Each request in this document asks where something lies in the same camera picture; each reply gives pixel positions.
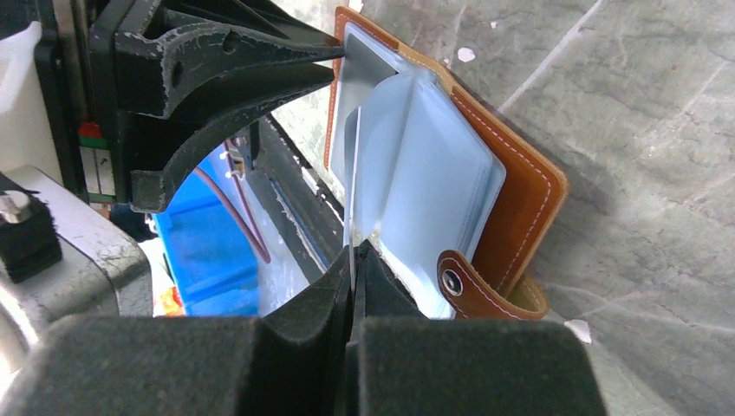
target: brown leather cover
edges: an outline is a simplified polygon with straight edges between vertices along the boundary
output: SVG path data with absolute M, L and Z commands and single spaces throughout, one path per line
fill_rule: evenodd
M 524 272 L 569 194 L 569 182 L 564 173 L 475 100 L 443 65 L 411 49 L 350 8 L 338 7 L 335 19 L 338 39 L 344 40 L 347 22 L 354 23 L 408 61 L 436 73 L 452 102 L 505 165 L 505 182 L 472 264 L 456 251 L 447 251 L 439 259 L 438 276 L 451 269 L 462 281 L 463 291 L 459 296 L 442 289 L 457 315 L 507 319 L 543 317 L 548 309 L 546 299 Z M 341 60 L 335 60 L 333 68 L 335 82 L 329 98 L 323 161 L 327 168 Z

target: screw hole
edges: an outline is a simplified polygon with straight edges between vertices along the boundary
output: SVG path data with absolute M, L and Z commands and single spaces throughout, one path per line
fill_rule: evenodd
M 181 62 L 176 62 L 176 65 L 173 66 L 173 72 L 171 73 L 171 83 L 173 84 L 174 88 L 179 86 L 179 83 L 181 82 L 181 76 L 183 74 L 184 66 L 181 65 Z
M 450 295 L 462 295 L 462 281 L 459 280 L 459 276 L 457 276 L 457 273 L 455 273 L 454 270 L 445 270 L 441 275 L 441 282 Z
M 230 33 L 228 33 L 222 41 L 222 51 L 225 52 L 227 55 L 235 52 L 235 50 L 237 49 L 237 44 L 239 42 L 240 35 L 238 35 L 237 32 L 233 32 L 232 30 L 230 30 Z

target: white stitching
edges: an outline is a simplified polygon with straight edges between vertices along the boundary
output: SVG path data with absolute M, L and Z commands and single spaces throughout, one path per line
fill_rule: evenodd
M 473 111 L 472 111 L 472 110 L 471 110 L 470 108 L 468 108 L 468 107 L 467 107 L 467 106 L 466 106 L 466 105 L 465 105 L 465 104 L 464 104 L 464 103 L 463 103 L 462 101 L 459 101 L 459 100 L 457 100 L 457 103 L 458 103 L 458 104 L 459 104 L 460 106 L 462 106 L 462 108 L 464 108 L 465 110 L 467 110 L 467 112 L 469 112 L 470 114 L 472 114 L 472 117 L 474 117 L 474 118 L 475 118 L 475 120 L 479 121 L 479 122 L 480 122 L 480 124 L 482 124 L 483 126 L 485 126 L 485 128 L 487 128 L 487 129 L 488 129 L 488 130 L 489 130 L 489 131 L 490 131 L 490 132 L 491 132 L 492 134 L 494 134 L 494 135 L 495 135 L 495 137 L 497 137 L 498 139 L 500 139 L 500 141 L 502 141 L 504 145 L 506 145 L 506 146 L 507 146 L 507 147 L 508 147 L 509 149 L 511 149 L 511 150 L 512 150 L 513 152 L 515 152 L 515 153 L 516 153 L 516 154 L 517 154 L 518 156 L 520 156 L 520 157 L 521 157 L 521 159 L 523 159 L 523 160 L 524 160 L 524 161 L 525 161 L 525 162 L 526 162 L 526 163 L 527 163 L 527 164 L 528 164 L 529 166 L 531 166 L 531 167 L 532 167 L 532 168 L 533 168 L 533 169 L 534 169 L 534 170 L 535 170 L 536 172 L 538 172 L 538 174 L 539 174 L 539 175 L 541 175 L 541 177 L 543 178 L 543 180 L 545 180 L 545 181 L 546 181 L 546 196 L 545 196 L 545 197 L 543 198 L 543 202 L 541 203 L 541 207 L 540 207 L 540 208 L 538 209 L 538 213 L 536 214 L 536 217 L 535 217 L 535 218 L 533 218 L 533 222 L 531 223 L 531 225 L 530 225 L 530 228 L 529 228 L 528 232 L 526 232 L 526 235 L 525 235 L 525 237 L 524 237 L 524 240 L 523 240 L 523 242 L 522 242 L 522 243 L 521 243 L 521 245 L 520 245 L 520 246 L 518 247 L 518 251 L 516 252 L 516 255 L 515 255 L 515 256 L 513 257 L 513 261 L 511 261 L 511 264 L 510 264 L 510 265 L 508 266 L 508 270 L 506 270 L 506 271 L 505 271 L 505 275 L 503 276 L 503 279 L 502 279 L 502 280 L 500 281 L 500 284 L 498 285 L 498 290 L 502 290 L 502 289 L 503 289 L 503 283 L 505 283 L 505 279 L 507 279 L 507 278 L 508 278 L 508 275 L 509 275 L 509 274 L 511 273 L 511 269 L 512 269 L 512 268 L 513 268 L 513 266 L 514 266 L 514 265 L 516 264 L 516 261 L 518 260 L 518 258 L 519 258 L 519 257 L 520 257 L 520 255 L 521 255 L 521 251 L 523 251 L 523 249 L 525 248 L 525 245 L 526 245 L 526 243 L 528 242 L 528 237 L 530 236 L 531 232 L 533 232 L 533 230 L 534 230 L 534 229 L 536 228 L 536 224 L 538 223 L 538 219 L 539 219 L 539 218 L 541 217 L 541 213 L 543 212 L 543 208 L 545 208 L 545 207 L 546 207 L 546 204 L 547 204 L 547 203 L 549 202 L 549 197 L 551 196 L 551 181 L 549 180 L 549 178 L 547 178 L 547 177 L 546 177 L 546 175 L 545 175 L 545 174 L 543 174 L 543 172 L 541 172 L 541 171 L 540 171 L 540 170 L 539 170 L 539 169 L 538 169 L 538 168 L 537 168 L 537 167 L 536 167 L 536 166 L 535 166 L 535 165 L 533 164 L 533 162 L 531 162 L 531 161 L 530 161 L 530 160 L 528 160 L 528 159 L 527 159 L 527 158 L 526 158 L 525 156 L 523 156 L 523 155 L 522 155 L 522 154 L 521 154 L 521 153 L 520 153 L 520 152 L 519 152 L 519 151 L 518 151 L 517 149 L 515 149 L 515 148 L 511 147 L 511 145 L 509 145 L 509 144 L 508 144 L 508 143 L 507 143 L 507 142 L 506 142 L 505 140 L 503 140 L 503 138 L 502 138 L 502 137 L 500 137 L 500 135 L 499 135 L 499 134 L 495 133 L 495 131 L 494 131 L 494 130 L 493 130 L 493 129 L 492 129 L 491 127 L 490 127 L 490 126 L 488 126 L 488 125 L 487 125 L 487 124 L 486 124 L 486 123 L 485 123 L 484 121 L 482 121 L 482 120 L 481 120 L 481 119 L 480 119 L 480 118 L 479 118 L 479 117 L 478 117 L 478 116 L 477 116 L 477 115 L 476 115 L 476 114 L 475 114 L 475 113 L 474 113 L 474 112 L 473 112 Z
M 465 276 L 467 276 L 467 280 L 469 280 L 469 281 L 470 281 L 470 283 L 472 283 L 472 286 L 474 286 L 475 288 L 477 288 L 477 290 L 479 290 L 480 294 L 481 294 L 482 296 L 484 296 L 484 297 L 485 297 L 485 299 L 487 299 L 487 300 L 488 300 L 488 302 L 490 302 L 490 303 L 492 303 L 493 305 L 495 305 L 495 307 L 496 307 L 496 308 L 500 309 L 500 311 L 501 311 L 501 312 L 504 312 L 504 313 L 505 313 L 506 315 L 508 315 L 508 316 L 510 316 L 510 317 L 513 317 L 513 318 L 516 318 L 516 319 L 518 319 L 518 320 L 520 320 L 520 321 L 523 321 L 523 320 L 524 320 L 524 319 L 523 319 L 523 318 L 521 318 L 520 316 L 515 316 L 515 315 L 513 315 L 513 314 L 512 314 L 511 312 L 509 312 L 509 311 L 507 311 L 507 310 L 503 309 L 503 307 L 502 307 L 502 306 L 500 306 L 500 305 L 498 305 L 497 303 L 495 303 L 495 301 L 493 301 L 493 300 L 492 300 L 492 298 L 491 298 L 491 297 L 489 297 L 489 296 L 488 296 L 488 295 L 487 295 L 487 294 L 485 293 L 485 291 L 484 291 L 484 290 L 482 290 L 482 289 L 481 289 L 481 288 L 480 288 L 480 287 L 478 286 L 478 284 L 477 284 L 477 283 L 475 283 L 475 279 L 473 279 L 473 278 L 471 278 L 471 277 L 470 277 L 470 274 L 469 274 L 469 273 L 467 273 L 467 270 L 465 270 L 465 268 L 464 268 L 464 267 L 462 267 L 462 264 L 461 264 L 460 262 L 458 262 L 458 261 L 457 261 L 456 259 L 454 259 L 454 258 L 452 258 L 452 257 L 447 257 L 447 258 L 444 258 L 444 259 L 442 259 L 442 260 L 441 260 L 441 262 L 439 262 L 439 268 L 441 269 L 441 265 L 442 265 L 442 264 L 444 264 L 444 262 L 446 262 L 446 261 L 450 261 L 450 260 L 451 260 L 451 261 L 453 261 L 453 262 L 454 262 L 455 264 L 457 264 L 457 266 L 458 266 L 458 267 L 459 267 L 460 269 L 462 269 L 462 272 L 463 272 L 463 273 L 465 274 Z
M 541 302 L 540 302 L 540 301 L 538 300 L 538 298 L 536 297 L 536 294 L 534 293 L 534 290 L 530 288 L 529 284 L 528 284 L 528 283 L 527 283 L 527 282 L 526 282 L 525 280 L 523 280 L 523 281 L 521 282 L 521 284 L 522 284 L 523 286 L 525 286 L 525 287 L 526 287 L 526 289 L 527 289 L 527 290 L 529 291 L 529 293 L 530 293 L 531 297 L 533 297 L 533 302 L 534 302 L 534 303 L 536 304 L 536 307 L 537 307 L 537 308 L 538 308 L 538 309 L 540 310 L 540 309 L 541 309 Z
M 347 17 L 344 16 L 344 15 L 340 15 L 340 16 L 337 17 L 337 27 L 338 28 L 341 26 L 341 23 L 345 19 L 347 19 Z M 385 43 L 382 39 L 380 39 L 372 30 L 363 27 L 359 22 L 351 22 L 351 23 L 356 24 L 358 27 L 360 27 L 361 29 L 365 30 L 367 33 L 369 33 L 370 35 L 372 35 L 375 38 L 376 41 L 382 43 L 383 45 L 385 45 L 389 49 L 392 49 L 387 43 Z M 405 55 L 404 57 L 407 58 L 409 61 L 414 62 L 414 63 L 416 63 L 416 64 L 418 64 L 418 65 L 420 65 L 420 66 L 422 66 L 422 67 L 424 67 L 424 68 L 426 68 L 426 69 L 428 69 L 430 71 L 432 70 L 425 63 L 419 62 L 419 61 L 413 59 L 411 56 Z M 516 255 L 513 257 L 513 260 L 511 261 L 511 264 L 508 265 L 508 270 L 505 271 L 505 274 L 503 275 L 503 279 L 501 279 L 500 284 L 498 285 L 498 290 L 502 290 L 503 289 L 503 284 L 505 283 L 505 280 L 508 278 L 508 275 L 511 273 L 511 269 L 516 264 L 516 261 L 520 257 L 521 251 L 524 250 L 526 243 L 528 243 L 528 238 L 529 238 L 531 232 L 533 232 L 534 229 L 536 229 L 536 224 L 538 223 L 538 219 L 541 217 L 541 213 L 543 212 L 543 208 L 545 208 L 546 207 L 546 204 L 549 203 L 549 197 L 551 196 L 551 181 L 549 180 L 549 178 L 546 177 L 546 175 L 543 172 L 541 172 L 541 170 L 539 170 L 536 167 L 536 165 L 533 164 L 533 162 L 531 162 L 530 160 L 528 160 L 528 158 L 526 158 L 525 156 L 523 156 L 517 149 L 515 149 L 510 144 L 508 144 L 507 141 L 503 140 L 503 137 L 501 137 L 500 134 L 496 133 L 495 130 L 492 129 L 492 127 L 488 126 L 487 123 L 485 123 L 484 121 L 482 121 L 482 119 L 480 119 L 479 116 L 477 116 L 462 101 L 457 100 L 457 103 L 460 106 L 462 106 L 462 108 L 464 108 L 469 114 L 471 114 L 472 117 L 475 118 L 475 120 L 479 121 L 479 123 L 482 124 L 490 133 L 492 133 L 501 142 L 503 142 L 504 145 L 506 145 L 509 149 L 511 149 L 515 154 L 517 154 L 518 156 L 520 156 L 521 159 L 523 159 L 530 167 L 532 167 L 539 175 L 541 175 L 541 177 L 543 178 L 544 181 L 546 181 L 546 196 L 543 198 L 543 202 L 541 203 L 541 206 L 538 209 L 538 213 L 536 214 L 536 217 L 533 218 L 533 222 L 531 223 L 530 228 L 528 229 L 528 232 L 526 232 L 526 235 L 524 237 L 523 242 L 521 242 L 521 245 L 518 247 L 518 251 L 516 252 Z
M 335 26 L 335 36 L 337 38 L 340 37 L 339 32 L 341 23 L 344 21 L 345 16 L 339 15 L 337 17 L 337 25 Z M 324 159 L 322 160 L 322 164 L 326 169 L 329 169 L 329 156 L 331 155 L 331 150 L 329 149 L 332 146 L 332 129 L 335 128 L 334 123 L 334 117 L 335 117 L 335 102 L 337 101 L 337 82 L 339 81 L 339 74 L 338 72 L 341 71 L 341 64 L 339 65 L 340 71 L 337 71 L 337 65 L 339 60 L 335 60 L 332 64 L 332 71 L 335 73 L 335 80 L 332 81 L 332 85 L 329 86 L 329 111 L 327 113 L 327 137 L 324 140 Z
M 449 301 L 449 303 L 451 303 L 451 304 L 452 304 L 452 306 L 454 307 L 454 309 L 455 309 L 455 310 L 457 310 L 457 312 L 459 312 L 459 313 L 460 313 L 460 314 L 461 314 L 461 315 L 462 315 L 463 317 L 465 317 L 465 318 L 469 318 L 469 317 L 470 317 L 470 316 L 468 316 L 468 315 L 467 315 L 467 314 L 466 314 L 466 313 L 464 312 L 464 310 L 462 310 L 462 308 L 460 308 L 460 307 L 459 307 L 459 305 L 458 305 L 457 303 L 455 303 L 455 302 L 454 302 L 454 301 L 453 301 L 452 299 L 450 299 L 450 298 L 446 298 L 446 300 L 447 300 L 447 301 Z

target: card holder wallet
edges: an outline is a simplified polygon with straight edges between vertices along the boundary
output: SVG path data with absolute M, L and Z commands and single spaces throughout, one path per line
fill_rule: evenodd
M 335 17 L 346 55 L 323 164 L 354 195 L 345 238 L 371 238 L 429 317 L 543 317 L 525 269 L 569 193 L 563 172 L 444 66 L 349 8 Z

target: blue bin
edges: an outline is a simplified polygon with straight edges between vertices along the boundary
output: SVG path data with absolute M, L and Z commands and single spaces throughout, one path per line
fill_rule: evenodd
M 208 159 L 199 167 L 216 178 Z M 189 175 L 153 215 L 187 315 L 257 315 L 257 260 L 217 196 Z

